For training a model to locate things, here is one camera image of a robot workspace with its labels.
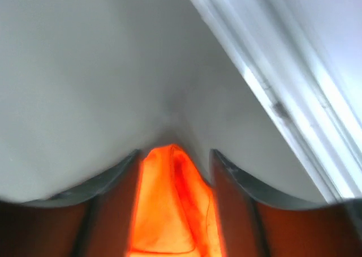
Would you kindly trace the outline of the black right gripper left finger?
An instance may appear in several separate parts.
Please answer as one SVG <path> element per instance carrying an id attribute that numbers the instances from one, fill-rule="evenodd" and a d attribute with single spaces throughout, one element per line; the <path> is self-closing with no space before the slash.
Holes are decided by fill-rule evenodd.
<path id="1" fill-rule="evenodd" d="M 136 149 L 48 199 L 1 201 L 1 256 L 127 256 L 140 161 Z"/>

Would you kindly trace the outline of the orange t shirt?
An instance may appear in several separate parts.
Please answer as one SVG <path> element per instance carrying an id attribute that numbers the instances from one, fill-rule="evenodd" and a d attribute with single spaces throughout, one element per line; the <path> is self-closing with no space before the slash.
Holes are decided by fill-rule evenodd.
<path id="1" fill-rule="evenodd" d="M 127 256 L 222 256 L 212 189 L 176 144 L 141 162 Z"/>

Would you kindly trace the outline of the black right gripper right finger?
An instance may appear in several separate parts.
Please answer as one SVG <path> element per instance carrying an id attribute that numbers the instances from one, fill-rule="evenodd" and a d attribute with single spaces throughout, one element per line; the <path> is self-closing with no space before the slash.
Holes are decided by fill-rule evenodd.
<path id="1" fill-rule="evenodd" d="M 238 168 L 220 151 L 210 166 L 227 256 L 360 256 L 361 200 L 309 202 Z"/>

